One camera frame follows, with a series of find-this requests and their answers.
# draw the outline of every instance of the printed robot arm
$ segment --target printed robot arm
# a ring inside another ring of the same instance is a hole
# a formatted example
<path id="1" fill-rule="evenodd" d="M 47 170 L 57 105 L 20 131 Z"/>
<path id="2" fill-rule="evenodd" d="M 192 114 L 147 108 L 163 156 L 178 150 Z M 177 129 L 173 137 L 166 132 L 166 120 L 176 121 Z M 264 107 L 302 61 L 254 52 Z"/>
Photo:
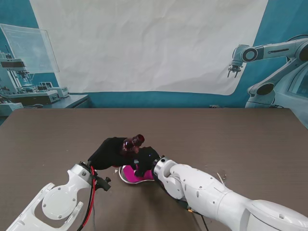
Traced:
<path id="1" fill-rule="evenodd" d="M 161 158 L 153 173 L 173 198 L 188 209 L 215 219 L 232 231 L 308 231 L 308 218 L 282 205 L 252 201 L 211 175 Z"/>
<path id="2" fill-rule="evenodd" d="M 308 38 L 256 47 L 239 45 L 234 50 L 233 60 L 228 69 L 228 77 L 230 72 L 235 72 L 237 75 L 241 71 L 243 63 L 284 56 L 288 60 L 284 66 L 247 90 L 250 98 L 246 107 L 270 107 L 275 99 L 274 87 L 277 83 L 285 75 L 308 61 Z"/>

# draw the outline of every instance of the red cable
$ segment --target red cable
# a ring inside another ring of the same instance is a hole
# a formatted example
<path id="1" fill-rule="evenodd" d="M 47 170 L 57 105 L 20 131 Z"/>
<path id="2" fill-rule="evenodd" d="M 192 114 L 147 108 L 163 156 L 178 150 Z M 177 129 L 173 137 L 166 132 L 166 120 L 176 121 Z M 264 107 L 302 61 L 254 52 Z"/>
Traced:
<path id="1" fill-rule="evenodd" d="M 91 166 L 91 172 L 92 172 L 92 176 L 94 176 L 94 168 L 93 166 Z M 85 227 L 86 223 L 88 222 L 89 218 L 90 218 L 90 214 L 91 214 L 91 211 L 92 211 L 92 207 L 93 207 L 93 204 L 94 204 L 94 195 L 95 195 L 95 179 L 93 179 L 93 191 L 92 191 L 92 199 L 91 199 L 91 205 L 90 205 L 90 211 L 89 211 L 89 214 L 87 216 L 87 219 L 85 221 L 85 223 L 83 224 L 82 227 Z"/>

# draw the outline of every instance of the red bottle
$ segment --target red bottle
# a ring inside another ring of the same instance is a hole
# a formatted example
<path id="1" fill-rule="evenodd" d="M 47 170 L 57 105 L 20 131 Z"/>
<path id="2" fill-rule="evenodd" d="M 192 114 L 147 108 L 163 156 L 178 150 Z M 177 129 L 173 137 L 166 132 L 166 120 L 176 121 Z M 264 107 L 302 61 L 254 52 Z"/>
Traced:
<path id="1" fill-rule="evenodd" d="M 139 147 L 144 142 L 144 136 L 143 135 L 137 135 L 133 138 L 126 138 L 123 142 L 122 147 L 122 154 L 128 154 L 128 153 L 138 153 Z"/>

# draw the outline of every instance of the black glove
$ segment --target black glove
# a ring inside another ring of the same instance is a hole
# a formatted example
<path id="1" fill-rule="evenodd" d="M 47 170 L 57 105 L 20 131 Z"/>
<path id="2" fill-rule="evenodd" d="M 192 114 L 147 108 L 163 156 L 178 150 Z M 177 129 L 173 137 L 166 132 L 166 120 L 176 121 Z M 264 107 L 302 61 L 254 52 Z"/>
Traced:
<path id="1" fill-rule="evenodd" d="M 159 159 L 158 153 L 152 147 L 140 148 L 138 152 L 138 170 L 135 172 L 136 177 L 143 177 L 147 170 L 151 170 L 153 162 Z"/>
<path id="2" fill-rule="evenodd" d="M 88 161 L 91 161 L 91 165 L 96 170 L 107 169 L 111 166 L 134 165 L 136 154 L 130 156 L 120 154 L 125 139 L 122 137 L 106 139 Z"/>

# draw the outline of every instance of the black clamp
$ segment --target black clamp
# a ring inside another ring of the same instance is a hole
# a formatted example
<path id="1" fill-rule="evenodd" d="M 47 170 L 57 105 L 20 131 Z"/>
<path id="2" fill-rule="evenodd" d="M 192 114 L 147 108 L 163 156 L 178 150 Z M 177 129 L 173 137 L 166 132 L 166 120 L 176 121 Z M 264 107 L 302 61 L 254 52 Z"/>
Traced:
<path id="1" fill-rule="evenodd" d="M 104 189 L 104 191 L 108 191 L 111 188 L 111 186 L 108 184 L 109 182 L 111 182 L 111 179 L 109 177 L 103 179 L 101 177 L 94 176 L 94 178 L 96 179 L 95 190 Z"/>

